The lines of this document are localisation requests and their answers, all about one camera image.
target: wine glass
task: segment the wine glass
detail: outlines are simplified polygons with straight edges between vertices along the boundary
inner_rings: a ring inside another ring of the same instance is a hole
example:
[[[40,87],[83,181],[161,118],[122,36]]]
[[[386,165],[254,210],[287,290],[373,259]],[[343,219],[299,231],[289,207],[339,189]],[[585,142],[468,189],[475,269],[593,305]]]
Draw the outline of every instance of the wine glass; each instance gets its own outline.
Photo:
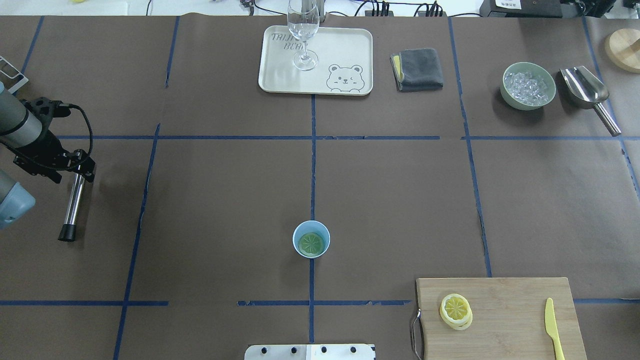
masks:
[[[293,65],[302,71],[309,71],[318,64],[318,55],[307,50],[307,41],[317,33],[320,26],[317,0],[289,0],[287,22],[291,34],[304,45],[304,50],[294,54]]]

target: gray towel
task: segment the gray towel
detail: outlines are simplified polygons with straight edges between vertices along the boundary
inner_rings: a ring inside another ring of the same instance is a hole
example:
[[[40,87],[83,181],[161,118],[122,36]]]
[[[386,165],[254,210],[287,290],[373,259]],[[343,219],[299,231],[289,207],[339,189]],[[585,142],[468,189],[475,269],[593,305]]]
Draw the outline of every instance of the gray towel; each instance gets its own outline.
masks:
[[[409,49],[391,54],[398,90],[437,90],[444,86],[440,59],[435,49]]]

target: black rubber tip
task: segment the black rubber tip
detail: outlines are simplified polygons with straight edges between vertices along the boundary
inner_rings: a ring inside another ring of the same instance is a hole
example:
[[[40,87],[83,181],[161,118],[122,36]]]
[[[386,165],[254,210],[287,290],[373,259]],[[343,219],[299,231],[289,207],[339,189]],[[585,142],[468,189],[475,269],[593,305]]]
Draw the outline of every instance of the black rubber tip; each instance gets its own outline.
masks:
[[[72,242],[76,240],[76,226],[71,224],[62,225],[62,230],[60,230],[60,236],[58,237],[60,241]]]

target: cutting board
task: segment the cutting board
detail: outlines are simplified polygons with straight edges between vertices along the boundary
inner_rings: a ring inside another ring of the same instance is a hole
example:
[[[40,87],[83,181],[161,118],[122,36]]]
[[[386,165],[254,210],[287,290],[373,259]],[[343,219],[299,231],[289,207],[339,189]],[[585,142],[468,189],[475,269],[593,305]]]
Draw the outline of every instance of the cutting board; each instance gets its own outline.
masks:
[[[426,360],[554,360],[545,331],[545,303],[554,299],[566,360],[586,360],[569,282],[565,277],[417,279]],[[467,298],[474,318],[463,331],[438,312],[450,293]]]

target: bear drawing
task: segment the bear drawing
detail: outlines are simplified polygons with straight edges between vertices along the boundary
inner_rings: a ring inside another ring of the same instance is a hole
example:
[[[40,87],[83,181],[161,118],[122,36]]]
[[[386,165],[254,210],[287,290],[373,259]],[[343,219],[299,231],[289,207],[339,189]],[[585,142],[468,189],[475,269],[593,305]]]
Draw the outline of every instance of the bear drawing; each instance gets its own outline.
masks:
[[[364,88],[362,79],[362,67],[339,67],[336,64],[329,66],[329,78],[326,80],[331,92],[360,92]]]

